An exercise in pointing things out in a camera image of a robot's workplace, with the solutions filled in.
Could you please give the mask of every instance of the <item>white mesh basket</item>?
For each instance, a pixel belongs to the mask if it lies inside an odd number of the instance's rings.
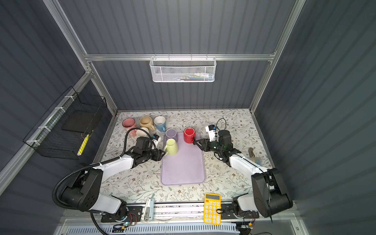
[[[150,59],[154,82],[214,82],[216,60],[173,61]]]

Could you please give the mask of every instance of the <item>yellow connector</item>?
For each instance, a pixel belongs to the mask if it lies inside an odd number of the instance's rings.
[[[88,142],[88,140],[89,140],[89,134],[85,137],[85,139],[83,140],[83,142],[82,142],[82,144],[81,144],[81,147],[80,147],[80,149],[78,150],[78,153],[77,153],[77,156],[81,156],[81,154],[82,154],[82,152],[83,152],[83,150],[85,149],[85,146],[86,146],[86,144],[87,144],[87,142]]]

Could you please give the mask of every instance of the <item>wire basket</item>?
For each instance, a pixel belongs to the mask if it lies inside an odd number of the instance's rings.
[[[157,60],[150,59],[154,82],[214,82],[215,60]]]
[[[106,99],[75,92],[61,107],[55,109],[57,112],[45,125],[34,126],[33,129],[39,130],[36,138],[30,139],[32,134],[29,132],[23,142],[43,157],[79,159],[78,156],[83,153],[90,135],[107,109]]]

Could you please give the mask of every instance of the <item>calculator screen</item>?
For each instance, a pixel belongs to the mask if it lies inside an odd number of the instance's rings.
[[[218,195],[211,195],[211,194],[207,194],[206,198],[207,199],[214,199],[214,200],[219,200],[220,199],[220,197]]]

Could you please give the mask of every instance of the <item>floral tablecloth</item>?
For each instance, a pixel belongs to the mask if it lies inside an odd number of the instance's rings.
[[[201,138],[208,138],[205,126],[216,124],[218,119],[225,118],[227,121],[226,130],[231,133],[234,148],[248,156],[248,148],[252,147],[256,157],[262,158],[262,165],[271,168],[248,109],[122,112],[118,114],[115,128],[102,160],[114,158],[122,152],[126,134],[122,126],[124,119],[132,117],[139,124],[139,120],[143,116],[150,116],[154,119],[160,115],[166,118],[167,129],[174,128],[179,132],[186,127],[193,127],[197,132],[200,132]],[[220,129],[222,129],[222,126],[224,126],[223,120],[218,123]],[[127,149],[135,145],[136,138],[128,136]],[[160,141],[157,148],[162,149],[162,145],[163,141]],[[203,183],[164,186],[161,184],[161,161],[149,160],[133,169],[113,175],[102,183],[100,192],[122,198],[128,203],[145,202],[150,196],[153,196],[156,202],[176,202],[202,201],[204,193],[221,194],[222,200],[252,193],[250,179],[236,169],[217,160],[212,152],[204,152],[203,156],[206,174]]]

